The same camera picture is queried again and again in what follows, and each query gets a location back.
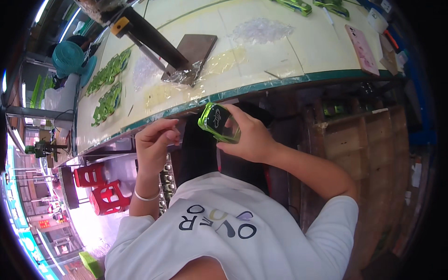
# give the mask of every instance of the red plastic stool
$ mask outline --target red plastic stool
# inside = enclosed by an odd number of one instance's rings
[[[78,188],[95,187],[98,185],[104,185],[103,175],[101,170],[103,164],[92,164],[85,167],[75,169],[75,183]]]
[[[116,201],[111,200],[111,197],[114,194],[118,196],[118,200]],[[123,212],[125,207],[131,203],[130,198],[124,197],[121,194],[119,180],[98,186],[90,193],[89,201],[95,214],[98,216]]]

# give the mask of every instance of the workbench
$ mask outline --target workbench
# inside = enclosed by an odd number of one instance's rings
[[[75,155],[86,154],[112,138],[136,132],[158,118],[191,110],[209,101],[218,102],[253,91],[311,81],[370,79],[371,76],[360,70],[345,25],[364,33],[380,69],[379,79],[392,77],[379,62],[379,35],[368,24],[365,8],[344,2],[350,20],[331,13],[334,30],[321,8],[314,6],[312,0],[305,2],[313,9],[307,17],[268,0],[164,0],[135,5],[134,9],[174,46],[185,34],[212,34],[218,40],[194,87],[163,82],[160,80],[162,71],[157,70],[146,79],[145,86],[136,89],[133,73],[142,53],[126,36],[119,39],[106,34],[107,41],[96,53],[98,63],[94,75],[114,55],[132,48],[127,68],[118,75],[123,83],[121,104],[104,123],[92,127],[98,100],[110,86],[103,86],[90,96],[84,96],[87,87],[82,88],[74,131]],[[267,43],[260,40],[244,42],[241,32],[234,34],[235,29],[244,27],[245,32],[250,31],[247,26],[251,22],[269,22],[280,39]]]

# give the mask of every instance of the white t-shirt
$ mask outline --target white t-shirt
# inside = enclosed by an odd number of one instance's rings
[[[357,219],[356,202],[338,196],[304,235],[258,188],[212,172],[182,184],[157,221],[121,220],[106,279],[170,279],[201,256],[217,259],[232,280],[342,279]]]

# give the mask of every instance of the pink phone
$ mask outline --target pink phone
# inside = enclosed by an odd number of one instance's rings
[[[364,33],[361,30],[349,25],[345,25],[345,29],[349,34],[350,40],[352,40],[361,70],[368,74],[379,76],[379,70],[376,66],[375,58],[370,50]]]

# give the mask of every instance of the hand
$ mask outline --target hand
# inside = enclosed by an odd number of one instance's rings
[[[240,108],[226,104],[223,105],[232,114],[241,130],[238,144],[219,142],[216,146],[226,154],[235,155],[252,162],[268,163],[271,155],[275,153],[278,143],[269,134],[263,123]]]
[[[158,119],[135,135],[139,177],[153,178],[165,166],[167,145],[179,145],[178,119]]]

